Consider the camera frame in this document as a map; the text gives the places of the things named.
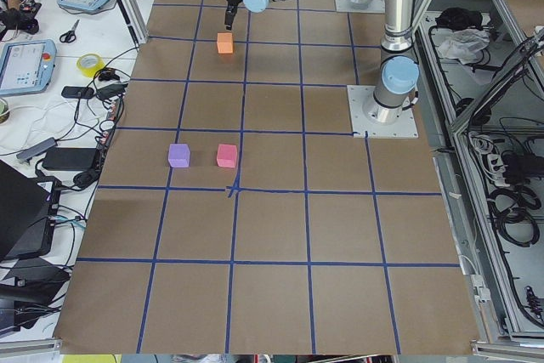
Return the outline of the yellow tape roll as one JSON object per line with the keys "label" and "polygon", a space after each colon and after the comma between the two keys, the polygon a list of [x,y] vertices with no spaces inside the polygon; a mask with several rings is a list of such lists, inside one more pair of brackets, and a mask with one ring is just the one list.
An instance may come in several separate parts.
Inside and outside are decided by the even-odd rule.
{"label": "yellow tape roll", "polygon": [[100,55],[89,53],[78,58],[76,67],[85,77],[93,78],[97,72],[105,68],[105,62]]}

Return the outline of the blue teach pendant near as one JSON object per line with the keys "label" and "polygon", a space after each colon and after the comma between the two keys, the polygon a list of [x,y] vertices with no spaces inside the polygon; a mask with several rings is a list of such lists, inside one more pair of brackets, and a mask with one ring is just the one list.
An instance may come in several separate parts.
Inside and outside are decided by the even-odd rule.
{"label": "blue teach pendant near", "polygon": [[53,75],[56,54],[50,39],[6,44],[1,54],[1,95],[44,92]]}

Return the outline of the square metal base plate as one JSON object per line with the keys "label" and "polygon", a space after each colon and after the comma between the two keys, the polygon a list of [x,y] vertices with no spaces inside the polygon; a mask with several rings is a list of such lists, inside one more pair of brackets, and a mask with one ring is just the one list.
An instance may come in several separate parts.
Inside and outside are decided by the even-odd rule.
{"label": "square metal base plate", "polygon": [[374,86],[348,85],[348,106],[352,135],[368,139],[417,139],[416,120],[410,101],[399,108],[380,106],[374,98]]}

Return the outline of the black power brick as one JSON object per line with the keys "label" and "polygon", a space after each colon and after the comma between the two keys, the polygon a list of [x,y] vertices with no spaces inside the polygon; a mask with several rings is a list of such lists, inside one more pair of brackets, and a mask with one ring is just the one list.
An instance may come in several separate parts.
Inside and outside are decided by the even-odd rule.
{"label": "black power brick", "polygon": [[46,152],[42,167],[52,171],[77,171],[91,168],[97,150],[94,148],[54,147]]}

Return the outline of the purple foam block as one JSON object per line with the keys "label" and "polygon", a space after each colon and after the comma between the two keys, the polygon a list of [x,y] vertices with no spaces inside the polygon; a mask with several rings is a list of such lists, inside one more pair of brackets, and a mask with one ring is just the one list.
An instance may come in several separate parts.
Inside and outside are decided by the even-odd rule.
{"label": "purple foam block", "polygon": [[190,148],[187,144],[170,144],[167,156],[168,163],[174,168],[190,166]]}

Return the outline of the black handled scissors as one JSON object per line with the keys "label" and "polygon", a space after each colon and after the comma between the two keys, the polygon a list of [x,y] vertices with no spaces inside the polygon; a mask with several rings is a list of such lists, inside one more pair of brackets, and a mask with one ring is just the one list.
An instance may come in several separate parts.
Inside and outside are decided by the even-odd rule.
{"label": "black handled scissors", "polygon": [[76,41],[76,39],[77,39],[76,30],[77,30],[77,27],[79,25],[79,22],[80,22],[80,20],[77,20],[74,23],[74,25],[71,27],[71,29],[69,29],[68,31],[62,33],[59,36],[59,41],[61,43],[70,44],[70,43],[73,43],[73,42]]}

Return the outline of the crumpled white cloth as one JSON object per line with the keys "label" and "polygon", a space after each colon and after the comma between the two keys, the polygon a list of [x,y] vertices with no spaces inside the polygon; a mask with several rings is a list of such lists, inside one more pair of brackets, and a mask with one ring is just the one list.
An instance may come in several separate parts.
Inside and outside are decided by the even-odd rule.
{"label": "crumpled white cloth", "polygon": [[442,59],[458,60],[462,64],[475,63],[490,44],[490,34],[477,29],[452,32],[438,47]]}

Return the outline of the orange foam block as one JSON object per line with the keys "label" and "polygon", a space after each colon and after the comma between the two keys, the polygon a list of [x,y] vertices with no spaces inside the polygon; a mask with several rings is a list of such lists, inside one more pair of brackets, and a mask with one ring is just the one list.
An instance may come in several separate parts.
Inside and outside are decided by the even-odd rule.
{"label": "orange foam block", "polygon": [[235,52],[234,36],[231,32],[219,32],[216,37],[216,46],[219,54],[233,54]]}

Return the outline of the brown paper table cover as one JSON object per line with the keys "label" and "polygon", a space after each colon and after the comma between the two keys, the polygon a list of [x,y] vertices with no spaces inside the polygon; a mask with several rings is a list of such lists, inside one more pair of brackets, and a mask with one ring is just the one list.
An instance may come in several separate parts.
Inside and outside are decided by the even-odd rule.
{"label": "brown paper table cover", "polygon": [[232,55],[223,20],[224,0],[154,1],[63,351],[469,354],[473,300],[426,135],[351,132],[347,86],[377,82],[383,17],[334,0],[241,10]]}

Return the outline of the pink foam block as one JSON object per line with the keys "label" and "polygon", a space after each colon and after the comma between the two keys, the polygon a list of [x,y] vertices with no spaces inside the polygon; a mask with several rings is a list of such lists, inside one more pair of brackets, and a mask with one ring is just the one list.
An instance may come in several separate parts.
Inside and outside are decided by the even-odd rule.
{"label": "pink foam block", "polygon": [[238,149],[236,145],[219,144],[216,161],[219,167],[235,168],[237,166]]}

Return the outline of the black laptop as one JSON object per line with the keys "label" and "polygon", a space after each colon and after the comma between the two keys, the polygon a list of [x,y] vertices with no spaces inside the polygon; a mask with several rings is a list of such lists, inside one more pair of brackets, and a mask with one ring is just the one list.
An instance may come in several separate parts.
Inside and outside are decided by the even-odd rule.
{"label": "black laptop", "polygon": [[60,201],[60,181],[28,178],[1,163],[1,260],[49,253]]}

